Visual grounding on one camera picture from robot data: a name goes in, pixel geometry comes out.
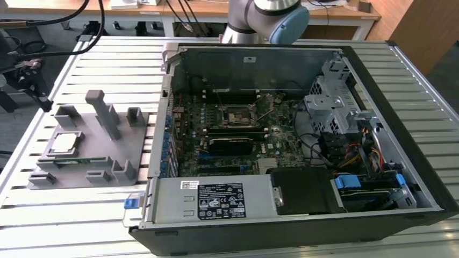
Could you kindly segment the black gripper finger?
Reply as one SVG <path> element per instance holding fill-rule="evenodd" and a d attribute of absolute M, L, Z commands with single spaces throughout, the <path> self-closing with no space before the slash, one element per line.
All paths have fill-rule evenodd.
<path fill-rule="evenodd" d="M 23 61 L 21 65 L 17 71 L 20 91 L 32 98 L 44 112 L 50 112 L 52 101 L 48 99 L 51 91 L 42 74 L 43 60 Z"/>

